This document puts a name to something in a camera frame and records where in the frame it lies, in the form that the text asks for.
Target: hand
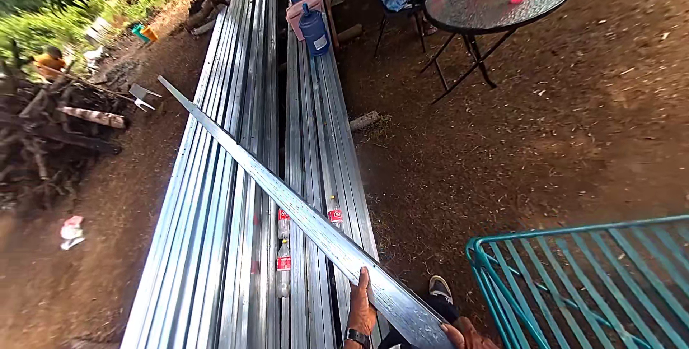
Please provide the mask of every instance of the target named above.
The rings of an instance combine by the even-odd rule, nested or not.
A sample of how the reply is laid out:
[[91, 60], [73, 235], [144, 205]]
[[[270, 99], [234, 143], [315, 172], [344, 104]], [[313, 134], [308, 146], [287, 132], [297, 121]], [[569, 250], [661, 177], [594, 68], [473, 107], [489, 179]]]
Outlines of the hand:
[[351, 284], [351, 296], [349, 301], [349, 323], [348, 327], [371, 335], [375, 326], [375, 309], [369, 303], [369, 271], [366, 267], [361, 267], [359, 273], [359, 285]]
[[442, 331], [457, 349], [498, 349], [491, 339], [478, 334], [476, 327], [473, 326], [469, 318], [460, 317], [459, 324], [461, 333], [452, 325], [440, 325]]

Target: sneaker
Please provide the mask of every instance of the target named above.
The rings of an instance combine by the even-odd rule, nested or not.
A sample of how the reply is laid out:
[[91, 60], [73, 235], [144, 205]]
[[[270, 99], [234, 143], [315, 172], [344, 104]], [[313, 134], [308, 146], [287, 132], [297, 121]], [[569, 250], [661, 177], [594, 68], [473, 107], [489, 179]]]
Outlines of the sneaker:
[[447, 285], [445, 279], [438, 275], [433, 275], [430, 282], [428, 283], [428, 293], [431, 295], [440, 295], [445, 297], [451, 305], [454, 304], [452, 301], [452, 293], [450, 292], [450, 286]]

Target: watch strap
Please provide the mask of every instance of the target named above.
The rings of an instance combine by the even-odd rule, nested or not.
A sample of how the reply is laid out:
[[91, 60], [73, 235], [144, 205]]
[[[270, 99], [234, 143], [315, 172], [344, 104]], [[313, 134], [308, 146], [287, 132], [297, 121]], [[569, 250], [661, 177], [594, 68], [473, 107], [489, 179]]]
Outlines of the watch strap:
[[369, 349], [371, 347], [371, 339], [369, 336], [362, 332], [348, 328], [344, 334], [344, 339], [350, 339], [354, 342], [358, 342], [364, 349]]

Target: teal metal frame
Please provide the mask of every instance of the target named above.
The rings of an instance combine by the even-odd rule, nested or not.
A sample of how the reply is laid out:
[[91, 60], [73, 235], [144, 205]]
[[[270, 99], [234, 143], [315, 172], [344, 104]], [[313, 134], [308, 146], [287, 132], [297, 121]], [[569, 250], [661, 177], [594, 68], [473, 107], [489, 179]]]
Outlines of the teal metal frame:
[[466, 252], [505, 348], [689, 349], [689, 215], [475, 237]]

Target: red label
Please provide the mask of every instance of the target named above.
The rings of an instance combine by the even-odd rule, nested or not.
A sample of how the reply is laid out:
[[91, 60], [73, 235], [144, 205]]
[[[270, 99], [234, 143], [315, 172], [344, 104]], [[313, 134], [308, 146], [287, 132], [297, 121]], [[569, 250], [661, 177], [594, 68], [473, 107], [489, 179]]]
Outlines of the red label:
[[340, 209], [331, 210], [328, 212], [328, 220], [332, 223], [342, 222], [342, 211]]
[[289, 220], [289, 214], [287, 214], [287, 212], [282, 210], [282, 208], [280, 208], [280, 210], [278, 210], [278, 220], [279, 221]]
[[278, 257], [278, 271], [289, 271], [292, 268], [292, 258]]

